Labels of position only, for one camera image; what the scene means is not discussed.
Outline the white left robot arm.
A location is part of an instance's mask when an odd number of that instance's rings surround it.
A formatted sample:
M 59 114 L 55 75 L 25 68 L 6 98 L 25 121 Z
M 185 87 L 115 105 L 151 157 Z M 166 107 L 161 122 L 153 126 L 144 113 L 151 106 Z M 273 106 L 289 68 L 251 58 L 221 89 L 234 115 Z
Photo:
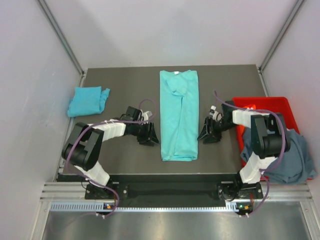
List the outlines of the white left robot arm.
M 99 163 L 102 143 L 113 138 L 131 135 L 144 146 L 159 144 L 154 123 L 151 122 L 153 113 L 129 106 L 118 118 L 99 123 L 86 124 L 78 122 L 73 127 L 61 156 L 75 166 L 86 180 L 96 186 L 96 192 L 102 198 L 109 198 L 114 191 L 110 175 Z

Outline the teal t-shirt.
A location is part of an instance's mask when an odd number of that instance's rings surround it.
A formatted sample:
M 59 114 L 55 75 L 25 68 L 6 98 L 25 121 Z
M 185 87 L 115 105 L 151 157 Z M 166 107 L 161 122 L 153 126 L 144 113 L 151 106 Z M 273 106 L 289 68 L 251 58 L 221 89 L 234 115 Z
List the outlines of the teal t-shirt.
M 195 70 L 159 73 L 160 141 L 163 161 L 198 158 L 199 79 Z

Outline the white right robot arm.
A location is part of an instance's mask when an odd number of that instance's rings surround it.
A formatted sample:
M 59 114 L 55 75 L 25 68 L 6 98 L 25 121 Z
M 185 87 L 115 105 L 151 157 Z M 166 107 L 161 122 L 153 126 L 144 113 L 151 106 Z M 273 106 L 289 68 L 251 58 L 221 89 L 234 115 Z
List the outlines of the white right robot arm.
M 233 185 L 234 194 L 245 198 L 252 191 L 251 185 L 258 183 L 267 168 L 290 149 L 290 137 L 279 112 L 238 107 L 232 100 L 223 102 L 221 107 L 222 113 L 211 106 L 197 139 L 204 144 L 217 143 L 222 139 L 222 132 L 235 126 L 250 129 L 252 154 L 237 173 L 239 182 Z

